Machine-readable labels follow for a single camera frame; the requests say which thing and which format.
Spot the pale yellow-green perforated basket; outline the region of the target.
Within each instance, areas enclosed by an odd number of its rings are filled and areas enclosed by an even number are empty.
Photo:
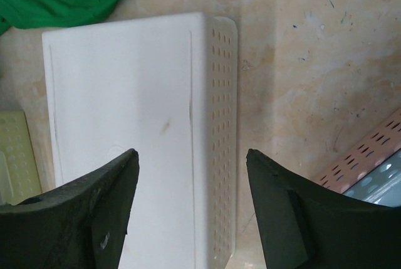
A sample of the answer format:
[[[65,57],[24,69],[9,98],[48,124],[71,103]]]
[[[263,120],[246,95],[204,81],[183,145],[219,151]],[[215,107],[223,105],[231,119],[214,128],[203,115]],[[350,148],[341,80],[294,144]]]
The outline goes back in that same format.
[[[23,111],[1,112],[1,204],[16,205],[42,193]]]

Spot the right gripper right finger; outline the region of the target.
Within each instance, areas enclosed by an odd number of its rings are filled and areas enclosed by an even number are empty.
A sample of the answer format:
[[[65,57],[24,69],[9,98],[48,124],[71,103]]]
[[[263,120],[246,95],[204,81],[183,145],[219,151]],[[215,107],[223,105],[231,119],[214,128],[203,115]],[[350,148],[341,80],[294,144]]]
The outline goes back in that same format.
[[[246,166],[268,268],[399,268],[400,208],[349,198],[251,149]]]

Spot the white perforated tray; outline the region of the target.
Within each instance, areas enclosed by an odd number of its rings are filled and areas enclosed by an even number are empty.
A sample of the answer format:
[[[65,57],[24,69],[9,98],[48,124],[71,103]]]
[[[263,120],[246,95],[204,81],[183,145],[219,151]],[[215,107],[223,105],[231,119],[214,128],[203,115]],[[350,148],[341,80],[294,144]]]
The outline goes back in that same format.
[[[121,268],[225,268],[236,245],[238,32],[184,13],[47,31],[55,184],[140,172]]]

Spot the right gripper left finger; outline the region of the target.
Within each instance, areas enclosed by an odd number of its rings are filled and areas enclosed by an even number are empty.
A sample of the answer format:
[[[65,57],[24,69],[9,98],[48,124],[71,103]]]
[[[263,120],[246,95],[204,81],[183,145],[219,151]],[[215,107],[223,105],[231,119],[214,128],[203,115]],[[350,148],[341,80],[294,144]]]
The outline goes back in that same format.
[[[138,183],[138,152],[54,190],[1,206],[1,268],[118,268]]]

